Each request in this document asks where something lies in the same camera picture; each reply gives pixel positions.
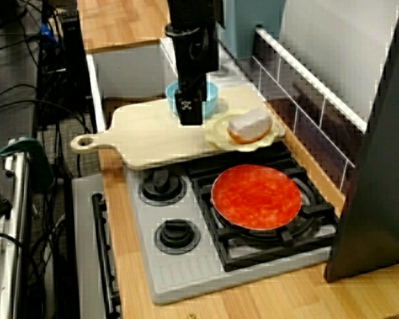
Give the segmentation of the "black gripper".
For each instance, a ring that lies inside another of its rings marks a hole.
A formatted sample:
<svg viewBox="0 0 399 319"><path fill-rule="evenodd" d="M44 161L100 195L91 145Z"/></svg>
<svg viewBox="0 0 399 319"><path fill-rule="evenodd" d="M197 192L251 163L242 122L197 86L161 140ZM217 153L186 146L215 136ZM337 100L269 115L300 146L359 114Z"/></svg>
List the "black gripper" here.
<svg viewBox="0 0 399 319"><path fill-rule="evenodd" d="M172 40L181 89L176 90L174 96L180 124L200 126L203 115L202 101L198 96L207 95L206 74L219 69L215 31L178 34Z"/></svg>

